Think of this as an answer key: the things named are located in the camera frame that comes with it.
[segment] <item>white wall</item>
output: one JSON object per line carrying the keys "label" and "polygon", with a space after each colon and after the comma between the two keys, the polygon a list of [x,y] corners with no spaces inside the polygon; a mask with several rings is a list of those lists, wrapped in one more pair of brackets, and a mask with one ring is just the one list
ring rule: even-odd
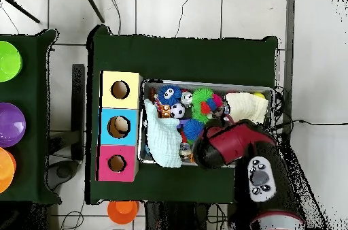
{"label": "white wall", "polygon": [[[296,0],[292,118],[348,122],[347,0]],[[292,147],[334,230],[348,230],[348,126],[295,124]]]}

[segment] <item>plastic bowl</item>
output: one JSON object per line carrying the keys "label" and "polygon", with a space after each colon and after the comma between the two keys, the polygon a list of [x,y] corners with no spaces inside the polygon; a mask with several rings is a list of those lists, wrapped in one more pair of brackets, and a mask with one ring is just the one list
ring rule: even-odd
{"label": "plastic bowl", "polygon": [[0,103],[0,147],[17,144],[25,132],[25,117],[15,105]]}
{"label": "plastic bowl", "polygon": [[107,206],[107,215],[118,224],[132,222],[139,211],[138,201],[110,201]]}
{"label": "plastic bowl", "polygon": [[16,161],[11,153],[3,148],[0,148],[0,193],[5,191],[12,180],[16,171]]}
{"label": "plastic bowl", "polygon": [[0,82],[16,77],[22,69],[22,58],[11,43],[0,41]]}

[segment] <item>tile floor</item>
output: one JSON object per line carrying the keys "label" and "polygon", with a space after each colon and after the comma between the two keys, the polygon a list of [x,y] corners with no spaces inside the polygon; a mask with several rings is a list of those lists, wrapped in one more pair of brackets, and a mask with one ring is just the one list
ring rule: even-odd
{"label": "tile floor", "polygon": [[[40,19],[37,24],[20,13],[17,9],[1,0],[0,34],[34,35],[43,29],[57,29],[58,41],[50,53],[50,91],[51,91],[51,130],[69,130],[71,66],[74,63],[87,65],[86,38],[89,32],[100,23],[97,15],[87,0],[15,0],[24,9]],[[286,0],[116,0],[121,16],[121,34],[144,34],[161,37],[243,37],[262,39],[275,35],[279,40],[277,78],[275,84],[283,82],[285,59],[285,14]],[[105,24],[117,34],[119,19],[111,0],[94,0],[105,19]],[[57,154],[70,155],[64,149]],[[50,162],[62,160],[51,157]],[[65,215],[63,228],[74,227],[82,222],[78,212],[84,200],[84,162],[76,176],[57,189],[62,204],[52,206],[51,230],[59,230]],[[145,230],[145,212],[141,204],[138,217],[133,223],[117,225],[107,216],[107,201],[100,205],[84,204],[82,214],[84,222],[75,230]],[[209,211],[210,221],[222,219],[217,216],[217,209]],[[220,224],[207,223],[208,230],[220,230]]]}

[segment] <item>metal tray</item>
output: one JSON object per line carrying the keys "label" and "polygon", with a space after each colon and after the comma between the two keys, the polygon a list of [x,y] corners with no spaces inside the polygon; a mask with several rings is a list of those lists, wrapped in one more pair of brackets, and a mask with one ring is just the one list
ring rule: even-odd
{"label": "metal tray", "polygon": [[[198,83],[198,82],[180,82],[180,81],[169,81],[169,80],[144,80],[141,83],[141,108],[140,108],[140,116],[139,116],[139,141],[138,141],[138,159],[140,162],[144,163],[153,163],[156,164],[154,160],[152,160],[151,156],[148,155],[145,151],[145,133],[146,126],[144,125],[144,121],[146,120],[146,111],[143,105],[144,99],[147,99],[149,95],[149,91],[151,87],[158,89],[163,85],[177,85],[181,89],[187,89],[191,93],[198,88],[210,88],[213,90],[215,94],[218,94],[222,99],[227,93],[231,93],[231,91],[235,92],[247,92],[247,93],[262,93],[265,98],[268,100],[268,108],[267,113],[264,119],[265,125],[274,125],[274,114],[273,108],[275,107],[275,91],[269,87],[261,87],[261,86],[243,86],[243,85],[227,85],[227,84],[212,84],[212,83]],[[187,118],[190,114],[190,110],[186,110],[184,118]],[[191,162],[183,162],[183,165],[186,166],[198,166],[196,163]],[[234,164],[230,164],[224,167],[234,167]]]}

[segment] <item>dark green tablecloth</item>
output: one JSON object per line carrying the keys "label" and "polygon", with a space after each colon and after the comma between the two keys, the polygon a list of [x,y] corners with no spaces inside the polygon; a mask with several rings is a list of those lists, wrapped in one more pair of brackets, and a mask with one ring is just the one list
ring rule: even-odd
{"label": "dark green tablecloth", "polygon": [[23,138],[6,148],[14,155],[17,168],[10,187],[0,194],[0,201],[58,202],[58,196],[46,188],[44,180],[49,115],[46,60],[55,37],[55,30],[36,36],[0,35],[0,40],[13,44],[22,57],[22,71],[14,79],[0,83],[0,102],[19,107],[27,122]]}
{"label": "dark green tablecloth", "polygon": [[234,170],[141,163],[133,183],[95,180],[99,72],[131,71],[143,78],[274,87],[277,38],[164,39],[109,35],[97,26],[88,37],[86,198],[227,203],[234,201]]}

